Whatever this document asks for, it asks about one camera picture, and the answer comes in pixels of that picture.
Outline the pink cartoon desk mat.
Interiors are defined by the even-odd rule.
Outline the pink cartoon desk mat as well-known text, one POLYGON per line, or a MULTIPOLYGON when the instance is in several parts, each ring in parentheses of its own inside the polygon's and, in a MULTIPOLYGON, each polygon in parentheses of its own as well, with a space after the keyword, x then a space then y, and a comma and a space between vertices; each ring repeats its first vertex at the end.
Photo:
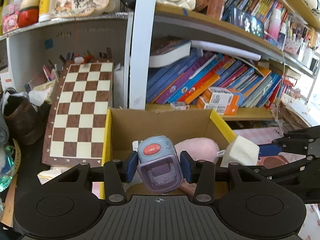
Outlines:
MULTIPOLYGON (((258 146, 271 144, 274 139, 281 137, 280 130, 277 127, 237 129, 234 133, 258 146)), ((274 168, 303 158, 304 156, 300 154, 280 152, 276 156, 259 158, 258 165, 274 168)), ((301 239, 319 239, 319 204, 306 204, 306 218, 298 235, 301 239)))

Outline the small white card box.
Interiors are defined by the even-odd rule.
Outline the small white card box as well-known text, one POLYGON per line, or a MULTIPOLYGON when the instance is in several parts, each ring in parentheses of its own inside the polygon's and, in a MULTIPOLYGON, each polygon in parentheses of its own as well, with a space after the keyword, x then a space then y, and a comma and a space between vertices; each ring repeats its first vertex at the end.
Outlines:
POLYGON ((170 103, 170 107, 174 111, 183 111, 183 110, 188 110, 190 108, 190 105, 185 103, 184 101, 180 101, 180 102, 172 102, 172 103, 170 103))

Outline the pink plush pig toy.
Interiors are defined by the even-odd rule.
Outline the pink plush pig toy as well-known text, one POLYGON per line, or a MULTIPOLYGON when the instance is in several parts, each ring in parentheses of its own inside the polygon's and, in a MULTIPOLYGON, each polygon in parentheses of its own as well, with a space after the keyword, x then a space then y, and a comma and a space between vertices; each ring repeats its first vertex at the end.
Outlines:
POLYGON ((209 138, 187 139, 176 144, 175 149, 179 159, 181 152, 187 151, 194 161, 206 160, 215 164, 225 152, 220 150, 218 144, 209 138))

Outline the pile of papers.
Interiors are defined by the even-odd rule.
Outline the pile of papers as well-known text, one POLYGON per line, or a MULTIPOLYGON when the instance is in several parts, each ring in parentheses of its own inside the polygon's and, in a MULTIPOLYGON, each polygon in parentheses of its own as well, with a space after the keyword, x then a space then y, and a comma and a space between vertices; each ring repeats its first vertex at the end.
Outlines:
POLYGON ((286 94, 276 103, 279 118, 292 129, 319 126, 319 110, 307 106, 304 100, 286 94))

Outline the pink correction tape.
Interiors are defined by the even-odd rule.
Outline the pink correction tape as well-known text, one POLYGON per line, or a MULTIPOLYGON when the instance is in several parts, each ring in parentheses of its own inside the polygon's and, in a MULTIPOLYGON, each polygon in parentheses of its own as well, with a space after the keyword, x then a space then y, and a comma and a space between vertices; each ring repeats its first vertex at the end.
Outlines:
POLYGON ((195 183, 188 183, 185 180, 182 182, 182 184, 180 185, 180 189, 187 193, 189 196, 193 196, 196 190, 197 184, 195 183))

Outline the white sponge block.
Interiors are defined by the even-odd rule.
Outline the white sponge block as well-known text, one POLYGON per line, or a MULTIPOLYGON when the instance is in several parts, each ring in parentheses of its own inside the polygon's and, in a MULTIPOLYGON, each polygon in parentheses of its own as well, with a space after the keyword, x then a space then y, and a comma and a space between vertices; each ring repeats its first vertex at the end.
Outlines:
POLYGON ((229 163, 239 163, 244 166, 255 166, 258 162, 260 147, 250 140, 237 135, 227 146, 221 167, 228 167, 229 163))

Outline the yellow cardboard box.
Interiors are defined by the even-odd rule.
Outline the yellow cardboard box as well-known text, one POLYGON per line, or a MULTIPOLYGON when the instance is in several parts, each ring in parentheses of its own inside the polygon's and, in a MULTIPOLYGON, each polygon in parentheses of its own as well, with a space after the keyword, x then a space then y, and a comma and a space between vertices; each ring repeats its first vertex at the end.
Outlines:
POLYGON ((213 110, 150 112, 134 109, 109 109, 105 122, 101 197, 104 193, 104 163, 125 160, 132 142, 156 135, 167 136, 174 144, 193 138, 209 138, 224 150, 236 137, 226 122, 213 110))

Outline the brown leather bag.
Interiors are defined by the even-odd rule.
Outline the brown leather bag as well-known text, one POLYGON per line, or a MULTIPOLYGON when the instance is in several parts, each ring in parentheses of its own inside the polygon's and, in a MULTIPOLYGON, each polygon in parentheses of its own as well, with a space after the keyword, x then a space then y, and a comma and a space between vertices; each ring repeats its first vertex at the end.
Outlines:
POLYGON ((27 92, 18 93, 9 87, 3 92, 1 111, 9 134, 22 145, 32 145, 45 132, 50 104, 35 106, 27 92))

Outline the white curved lamp bar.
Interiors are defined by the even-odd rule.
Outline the white curved lamp bar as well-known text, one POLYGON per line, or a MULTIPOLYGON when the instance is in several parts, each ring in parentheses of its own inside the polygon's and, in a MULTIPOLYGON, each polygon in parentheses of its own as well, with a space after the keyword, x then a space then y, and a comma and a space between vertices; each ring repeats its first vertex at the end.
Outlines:
POLYGON ((213 43, 213 42, 191 40, 191 47, 197 48, 197 49, 203 49, 207 51, 223 53, 230 56, 242 57, 242 58, 246 58, 253 61, 259 61, 261 59, 260 54, 256 54, 247 50, 226 46, 218 43, 213 43))

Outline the row of colourful books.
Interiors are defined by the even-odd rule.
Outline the row of colourful books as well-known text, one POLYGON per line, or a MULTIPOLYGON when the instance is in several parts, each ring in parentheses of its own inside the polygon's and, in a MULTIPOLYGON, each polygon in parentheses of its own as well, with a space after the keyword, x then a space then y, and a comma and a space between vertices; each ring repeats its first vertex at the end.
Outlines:
POLYGON ((252 64, 239 57, 213 51, 190 55, 168 66, 149 68, 146 103, 166 105, 184 101, 196 105, 209 87, 234 88, 244 95, 238 108, 270 108, 283 77, 269 66, 252 64))

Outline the white shelf post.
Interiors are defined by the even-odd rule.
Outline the white shelf post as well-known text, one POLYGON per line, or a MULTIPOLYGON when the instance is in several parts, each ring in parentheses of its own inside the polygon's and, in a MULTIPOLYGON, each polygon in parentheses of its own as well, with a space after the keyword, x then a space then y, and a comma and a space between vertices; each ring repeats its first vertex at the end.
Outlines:
POLYGON ((136 0, 130 61, 130 109, 145 109, 155 5, 156 0, 136 0))

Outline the wooden chessboard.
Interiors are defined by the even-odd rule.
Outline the wooden chessboard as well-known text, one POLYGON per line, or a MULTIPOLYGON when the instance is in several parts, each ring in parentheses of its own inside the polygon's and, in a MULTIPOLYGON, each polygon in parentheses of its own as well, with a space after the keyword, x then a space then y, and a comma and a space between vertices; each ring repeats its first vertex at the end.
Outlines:
POLYGON ((113 62, 67 62, 54 94, 43 142, 42 163, 100 166, 108 107, 112 102, 113 62))

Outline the purple toy car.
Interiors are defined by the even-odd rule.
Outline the purple toy car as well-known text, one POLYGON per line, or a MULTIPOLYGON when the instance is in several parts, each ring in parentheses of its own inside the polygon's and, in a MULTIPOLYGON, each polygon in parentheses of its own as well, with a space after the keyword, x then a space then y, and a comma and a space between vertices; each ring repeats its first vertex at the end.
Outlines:
POLYGON ((183 182, 183 172, 173 142, 164 135, 149 137, 138 144, 137 172, 152 192, 174 191, 183 182))

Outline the red round toy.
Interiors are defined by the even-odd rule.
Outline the red round toy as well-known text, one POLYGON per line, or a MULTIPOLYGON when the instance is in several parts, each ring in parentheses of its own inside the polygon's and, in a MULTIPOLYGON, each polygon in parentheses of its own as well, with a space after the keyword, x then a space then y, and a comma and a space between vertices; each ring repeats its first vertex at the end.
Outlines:
POLYGON ((23 28, 39 21, 40 0, 23 0, 18 14, 18 27, 23 28))

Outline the orange white Usmile box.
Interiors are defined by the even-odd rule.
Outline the orange white Usmile box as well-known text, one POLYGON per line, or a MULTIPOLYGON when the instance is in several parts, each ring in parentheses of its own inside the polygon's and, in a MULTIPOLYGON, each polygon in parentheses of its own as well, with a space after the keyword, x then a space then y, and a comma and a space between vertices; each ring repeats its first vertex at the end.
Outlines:
POLYGON ((206 103, 216 105, 230 105, 232 99, 238 98, 237 106, 244 101, 244 95, 234 88, 209 87, 201 95, 206 103))

